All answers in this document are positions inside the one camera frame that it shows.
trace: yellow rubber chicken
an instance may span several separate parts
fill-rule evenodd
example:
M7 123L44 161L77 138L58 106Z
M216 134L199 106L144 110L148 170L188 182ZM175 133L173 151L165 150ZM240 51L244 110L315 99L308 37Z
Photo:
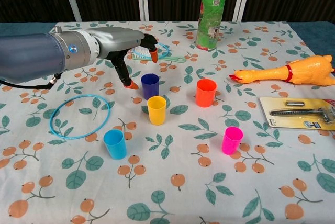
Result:
M243 84L256 80L280 79L293 84L333 85L335 79L329 76L334 71L331 59L331 55L312 55L275 69L235 71L235 75L230 75L230 78Z

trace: table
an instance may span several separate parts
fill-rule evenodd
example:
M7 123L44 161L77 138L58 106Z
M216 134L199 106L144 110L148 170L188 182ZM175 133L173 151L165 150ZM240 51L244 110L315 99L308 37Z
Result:
M196 22L58 25L138 29L187 59L159 65L126 59L138 84L145 73L160 76L160 94L169 105L162 126L149 123L141 90L124 89L106 60L65 72L49 92L1 86L1 222L293 223L286 217L296 218L294 223L333 222L334 132L269 128L258 97L332 98L334 87L282 81L240 85L227 78L234 69L273 68L313 55L289 24L222 23L211 52L194 47ZM193 98L203 77L218 84L209 108L197 107ZM103 96L112 106L111 117L85 139L55 138L51 113L77 94ZM55 127L63 136L80 135L105 116L103 103L84 98L63 107ZM231 156L220 150L227 125L239 125L245 133ZM128 155L120 161L109 157L102 142L115 126L128 139ZM20 217L10 217L9 209Z

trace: black cable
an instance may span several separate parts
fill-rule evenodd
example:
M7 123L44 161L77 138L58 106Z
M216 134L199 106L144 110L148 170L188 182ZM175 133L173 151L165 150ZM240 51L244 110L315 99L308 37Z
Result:
M18 84L7 83L3 80L0 80L0 84L21 89L51 89L53 85L57 82L57 80L61 78L61 75L62 73L56 73L48 84L42 84L42 85L35 85L35 86L18 85Z

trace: orange cup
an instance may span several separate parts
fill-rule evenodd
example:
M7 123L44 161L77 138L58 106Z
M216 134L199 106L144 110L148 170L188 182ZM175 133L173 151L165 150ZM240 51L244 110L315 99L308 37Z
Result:
M212 105L216 83L211 79L200 79L197 82L197 91L195 93L195 103L200 107L209 107Z

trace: pringles can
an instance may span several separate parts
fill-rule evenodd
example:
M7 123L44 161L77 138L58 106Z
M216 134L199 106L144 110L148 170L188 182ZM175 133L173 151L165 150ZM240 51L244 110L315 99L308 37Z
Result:
M216 47L226 0L202 0L196 46L202 50Z

